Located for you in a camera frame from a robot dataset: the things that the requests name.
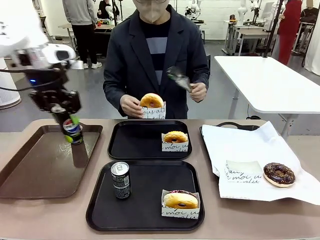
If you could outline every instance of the gray floor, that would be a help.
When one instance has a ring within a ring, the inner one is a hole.
[[[188,98],[189,119],[226,119],[230,110],[232,96],[235,87],[224,74],[214,60],[214,56],[223,56],[221,51],[222,42],[207,42],[206,52],[211,54],[211,76],[210,88],[206,99],[201,103],[195,103]],[[304,75],[308,79],[320,85],[320,77],[301,67],[302,58],[292,57],[289,66]],[[76,90],[80,93],[82,109],[78,112],[80,118],[85,119],[119,119],[121,116],[110,105],[104,95],[103,68],[96,70],[70,70],[68,72],[69,82],[65,85],[68,90]],[[16,82],[17,88],[28,86],[25,79]],[[28,97],[28,91],[20,93],[22,102],[12,108],[0,110],[0,132],[22,131],[30,122],[37,119],[51,118],[50,114],[40,112]],[[247,117],[248,102],[240,96],[235,114],[236,119]],[[277,114],[261,114],[249,108],[249,115],[258,115],[264,120],[270,120],[281,132],[284,121]],[[299,116],[293,135],[320,135],[320,116]]]

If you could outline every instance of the red garment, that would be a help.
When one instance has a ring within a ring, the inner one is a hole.
[[[284,65],[288,64],[292,47],[294,45],[296,34],[299,28],[301,0],[289,0],[285,5],[283,15],[285,19],[281,20],[279,25],[279,59],[278,61]]]

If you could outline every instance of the striped shirt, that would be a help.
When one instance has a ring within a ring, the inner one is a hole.
[[[155,75],[160,85],[164,70],[170,19],[162,24],[149,24],[140,19],[141,28],[152,58]]]

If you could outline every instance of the soda can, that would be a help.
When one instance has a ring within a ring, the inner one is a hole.
[[[73,145],[81,144],[84,138],[79,119],[75,115],[68,114],[67,111],[59,105],[53,106],[51,112],[55,120],[59,123],[66,141]]]
[[[129,165],[123,161],[116,162],[111,167],[111,175],[115,196],[118,199],[128,198],[131,194]]]

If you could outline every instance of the blazer lapel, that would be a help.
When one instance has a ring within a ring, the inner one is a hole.
[[[159,93],[159,84],[154,64],[152,62],[147,40],[141,29],[139,21],[139,12],[136,10],[131,17],[129,26],[129,33],[132,35],[131,47],[153,85],[155,92]]]
[[[184,39],[181,32],[184,30],[181,23],[180,15],[169,5],[171,11],[171,26],[169,29],[168,39],[166,42],[165,57],[163,64],[163,72],[160,84],[160,94],[162,95],[169,82],[167,77],[167,69],[176,64],[178,55],[183,45]]]

